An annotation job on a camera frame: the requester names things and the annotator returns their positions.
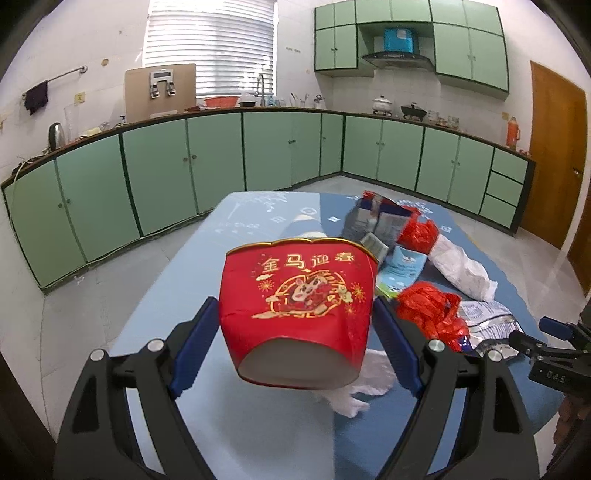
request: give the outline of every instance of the black towel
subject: black towel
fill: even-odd
[[[25,108],[34,114],[47,105],[47,80],[33,87],[26,94]]]

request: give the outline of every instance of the electrical outlet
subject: electrical outlet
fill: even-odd
[[[74,95],[74,104],[84,103],[86,101],[86,92],[80,92]]]

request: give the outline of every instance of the window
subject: window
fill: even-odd
[[[150,0],[144,67],[194,63],[197,96],[273,94],[275,0]]]

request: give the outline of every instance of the screw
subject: screw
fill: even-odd
[[[160,340],[159,338],[155,338],[154,340],[150,340],[148,343],[148,350],[150,352],[159,352],[164,348],[164,341]]]
[[[99,360],[102,360],[104,356],[105,356],[105,351],[101,348],[97,348],[96,350],[93,350],[90,353],[90,359],[93,362],[98,362]]]
[[[503,360],[503,355],[498,350],[489,350],[488,358],[490,358],[493,362],[500,362]]]
[[[433,339],[431,341],[429,341],[429,348],[434,351],[434,352],[443,352],[443,350],[445,349],[445,343],[443,343],[441,340],[437,340],[437,339]]]

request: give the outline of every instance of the faucet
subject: faucet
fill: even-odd
[[[261,98],[261,106],[265,106],[265,77],[262,73],[259,73],[259,76],[256,78],[256,92],[255,95],[258,96],[259,84],[262,84],[262,98]]]

